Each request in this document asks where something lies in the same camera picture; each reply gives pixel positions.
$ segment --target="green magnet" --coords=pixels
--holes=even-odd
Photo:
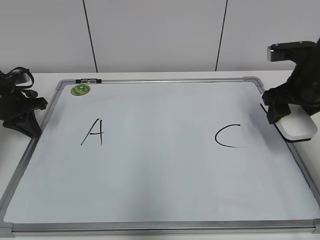
[[[90,92],[90,86],[87,84],[79,84],[71,88],[71,94],[74,96],[83,96]]]

